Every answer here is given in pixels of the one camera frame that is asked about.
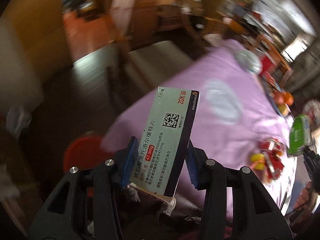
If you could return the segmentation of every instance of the fruit plate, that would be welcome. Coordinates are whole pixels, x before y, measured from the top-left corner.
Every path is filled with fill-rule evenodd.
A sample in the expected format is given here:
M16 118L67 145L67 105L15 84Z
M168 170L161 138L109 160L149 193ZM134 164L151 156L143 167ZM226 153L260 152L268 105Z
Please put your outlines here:
M270 84L270 83L267 81L267 79L265 77L261 77L261 81L262 81L261 83L262 83L263 89L264 89L264 91L266 93L266 96L267 96L270 104L272 105L273 109L276 111L277 114L279 114L279 116L282 116L283 118L285 118L285 116L283 116L281 114L281 112L280 112L278 106L276 105L276 102L274 101L273 97L270 96L270 93L272 92L270 90L270 87L268 86L268 84ZM277 83L274 82L273 84L270 84L270 85L271 85L272 88L274 88L274 89L276 89L278 91L282 91L282 89L278 86Z

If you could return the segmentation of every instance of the metal screw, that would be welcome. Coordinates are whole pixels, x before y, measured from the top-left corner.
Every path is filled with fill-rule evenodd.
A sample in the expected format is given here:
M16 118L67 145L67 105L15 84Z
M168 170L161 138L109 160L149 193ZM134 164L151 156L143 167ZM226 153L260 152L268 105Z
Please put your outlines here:
M105 164L106 166L112 166L113 164L115 164L115 161L109 159L109 160L106 160L106 161L104 162L104 164Z
M247 174L248 174L248 173L250 173L250 171L251 171L251 170L250 170L250 168L248 168L248 167L243 167L243 168L242 168L242 172L243 172L243 173L247 173Z
M77 173L79 171L78 167L72 167L70 170L70 173Z
M209 166L213 166L213 165L216 164L216 162L215 162L213 159L207 159L207 160L205 161L205 163L206 163L207 165L209 165Z

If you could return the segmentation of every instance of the betaloc zok box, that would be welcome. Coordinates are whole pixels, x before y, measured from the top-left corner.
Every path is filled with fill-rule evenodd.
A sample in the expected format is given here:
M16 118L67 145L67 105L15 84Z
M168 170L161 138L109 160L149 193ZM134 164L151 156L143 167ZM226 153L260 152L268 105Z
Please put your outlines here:
M148 195L174 195L198 101L198 91L158 87L133 166L132 186Z

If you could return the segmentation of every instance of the doorway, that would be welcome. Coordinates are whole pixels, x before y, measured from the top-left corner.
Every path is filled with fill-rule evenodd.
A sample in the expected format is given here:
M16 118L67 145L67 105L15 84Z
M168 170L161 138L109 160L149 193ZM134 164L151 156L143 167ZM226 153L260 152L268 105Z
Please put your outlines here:
M61 7L73 62L112 42L104 0L61 0Z

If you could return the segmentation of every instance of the orange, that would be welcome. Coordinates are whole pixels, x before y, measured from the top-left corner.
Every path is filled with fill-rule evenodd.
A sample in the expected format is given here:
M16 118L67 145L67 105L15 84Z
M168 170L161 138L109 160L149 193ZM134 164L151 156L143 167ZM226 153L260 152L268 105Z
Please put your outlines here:
M293 96L289 92L284 92L283 93L283 98L284 98L284 102L288 106L292 106L292 104L293 104Z

